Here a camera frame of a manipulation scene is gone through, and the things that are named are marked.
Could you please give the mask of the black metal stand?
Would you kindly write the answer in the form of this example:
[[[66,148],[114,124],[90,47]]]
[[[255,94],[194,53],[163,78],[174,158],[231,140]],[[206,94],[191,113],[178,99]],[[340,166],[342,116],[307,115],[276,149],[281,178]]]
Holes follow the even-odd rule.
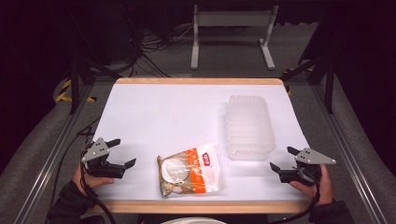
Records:
[[[72,106],[70,113],[74,114],[78,110],[78,106],[83,101],[81,92],[79,90],[79,82],[82,81],[84,86],[91,86],[95,82],[95,77],[91,68],[95,68],[100,72],[104,73],[117,80],[120,78],[116,72],[111,71],[104,65],[89,59],[86,56],[82,56],[76,53],[73,60],[70,63],[70,79],[71,79],[71,93],[72,93]]]
[[[327,111],[332,114],[332,92],[335,77],[335,67],[331,57],[320,56],[314,60],[303,63],[294,69],[287,69],[283,72],[280,79],[282,81],[286,81],[308,70],[309,68],[312,68],[312,72],[307,78],[307,81],[310,85],[318,85],[319,82],[325,77],[324,104]]]

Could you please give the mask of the person's left hand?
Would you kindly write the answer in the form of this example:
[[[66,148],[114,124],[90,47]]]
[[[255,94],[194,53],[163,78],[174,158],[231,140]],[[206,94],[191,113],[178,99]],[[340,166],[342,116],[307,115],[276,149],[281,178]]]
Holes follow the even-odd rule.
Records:
[[[101,186],[110,185],[115,182],[115,180],[110,177],[95,177],[95,176],[91,176],[89,174],[85,174],[84,178],[85,178],[86,185],[89,186],[91,189],[97,189]],[[83,184],[82,184],[80,165],[78,165],[78,167],[74,173],[74,176],[72,178],[72,181],[77,185],[80,193],[84,196],[87,196],[87,193],[86,193],[86,191],[83,187]]]

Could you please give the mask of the aluminium frame rail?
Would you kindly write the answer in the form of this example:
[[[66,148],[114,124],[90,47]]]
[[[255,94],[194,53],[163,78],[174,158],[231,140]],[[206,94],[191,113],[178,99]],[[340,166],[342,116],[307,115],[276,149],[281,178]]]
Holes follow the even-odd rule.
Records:
[[[368,214],[374,224],[389,224],[385,218],[382,209],[380,208],[371,188],[368,185],[367,179],[359,167],[355,157],[352,154],[351,148],[344,137],[340,126],[338,125],[335,117],[328,111],[324,103],[324,94],[321,92],[320,87],[312,86],[311,90],[321,108],[324,117],[328,121],[332,133],[336,139],[339,148],[339,153],[343,158],[344,164],[351,175],[352,181],[361,196],[363,204],[368,211]]]
[[[48,209],[52,195],[51,179],[55,177],[58,164],[70,143],[72,130],[84,106],[80,103],[75,112],[71,113],[72,104],[57,103],[56,106],[33,129],[18,149],[17,159],[24,161],[15,174],[13,186],[21,204],[11,224],[28,224],[41,198],[44,199],[44,210]]]

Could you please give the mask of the clear orange snack bag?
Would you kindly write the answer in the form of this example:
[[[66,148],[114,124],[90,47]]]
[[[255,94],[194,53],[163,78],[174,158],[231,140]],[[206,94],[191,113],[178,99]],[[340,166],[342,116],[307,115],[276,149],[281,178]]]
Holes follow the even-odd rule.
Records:
[[[221,170],[213,144],[157,157],[163,198],[175,194],[204,194],[220,190]]]

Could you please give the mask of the white metal stand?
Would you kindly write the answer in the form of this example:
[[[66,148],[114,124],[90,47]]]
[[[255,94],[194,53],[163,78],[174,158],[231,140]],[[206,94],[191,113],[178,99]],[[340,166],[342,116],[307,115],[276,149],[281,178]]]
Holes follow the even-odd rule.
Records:
[[[193,44],[191,50],[191,69],[196,70],[199,66],[199,28],[220,26],[245,26],[264,27],[264,37],[259,39],[262,55],[269,70],[276,68],[268,44],[273,31],[278,6],[259,11],[204,11],[198,5],[194,6],[192,28]]]

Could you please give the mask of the yellow black hazard tape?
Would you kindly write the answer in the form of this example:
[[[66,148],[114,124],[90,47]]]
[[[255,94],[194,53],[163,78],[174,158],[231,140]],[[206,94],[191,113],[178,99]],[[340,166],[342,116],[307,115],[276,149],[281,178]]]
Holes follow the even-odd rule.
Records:
[[[73,99],[71,96],[67,96],[66,92],[71,87],[71,79],[68,78],[64,84],[62,85],[58,95],[55,97],[56,102],[72,102]]]
[[[311,73],[311,72],[313,72],[313,69],[314,69],[314,68],[308,68],[308,69],[305,69],[303,72],[305,72],[305,73]],[[283,73],[282,73],[282,76],[287,75],[288,73],[292,72],[293,70],[295,70],[295,69],[294,69],[294,68],[285,69],[285,70],[283,71]],[[291,96],[291,95],[292,95],[292,92],[291,92],[290,86],[285,86],[285,89],[286,89],[286,92],[288,93],[288,95]]]

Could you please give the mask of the person's right hand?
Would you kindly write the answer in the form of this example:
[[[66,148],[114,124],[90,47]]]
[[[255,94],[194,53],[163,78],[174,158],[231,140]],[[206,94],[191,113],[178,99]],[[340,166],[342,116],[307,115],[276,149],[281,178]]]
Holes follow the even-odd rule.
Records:
[[[316,206],[321,206],[333,202],[332,194],[332,181],[330,179],[327,167],[324,164],[320,165],[321,169],[321,179],[319,181],[319,189],[315,186],[308,187],[298,181],[291,181],[290,185],[299,190],[306,198],[313,202],[316,198],[316,194],[319,193],[319,198]]]

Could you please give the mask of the translucent plastic container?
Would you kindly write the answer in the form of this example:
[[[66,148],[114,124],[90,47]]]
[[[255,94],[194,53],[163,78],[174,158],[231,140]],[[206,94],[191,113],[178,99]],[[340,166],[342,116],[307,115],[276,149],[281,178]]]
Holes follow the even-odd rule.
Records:
[[[276,148],[267,103],[260,96],[232,95],[226,105],[227,153],[235,161],[264,161]]]

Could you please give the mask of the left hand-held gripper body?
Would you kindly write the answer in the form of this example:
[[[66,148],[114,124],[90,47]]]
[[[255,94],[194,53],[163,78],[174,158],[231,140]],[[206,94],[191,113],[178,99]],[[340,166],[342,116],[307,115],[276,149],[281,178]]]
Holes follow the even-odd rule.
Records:
[[[89,175],[95,177],[122,178],[125,172],[123,165],[107,161],[110,148],[106,141],[99,137],[88,144],[83,152],[81,162]]]

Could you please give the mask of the white round object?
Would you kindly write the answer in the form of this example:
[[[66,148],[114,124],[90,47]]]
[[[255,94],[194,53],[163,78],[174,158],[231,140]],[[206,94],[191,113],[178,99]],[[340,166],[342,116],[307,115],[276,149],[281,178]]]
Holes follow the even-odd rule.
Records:
[[[167,220],[161,224],[227,224],[226,222],[210,217],[182,217]]]

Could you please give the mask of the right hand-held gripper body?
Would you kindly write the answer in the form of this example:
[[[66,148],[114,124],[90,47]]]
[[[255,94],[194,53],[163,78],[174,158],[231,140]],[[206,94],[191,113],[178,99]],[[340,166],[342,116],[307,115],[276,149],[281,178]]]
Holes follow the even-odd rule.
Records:
[[[321,179],[321,164],[336,164],[335,159],[308,147],[300,150],[300,153],[294,156],[294,160],[296,165],[291,170],[279,171],[282,183],[298,181],[308,187],[313,186]]]

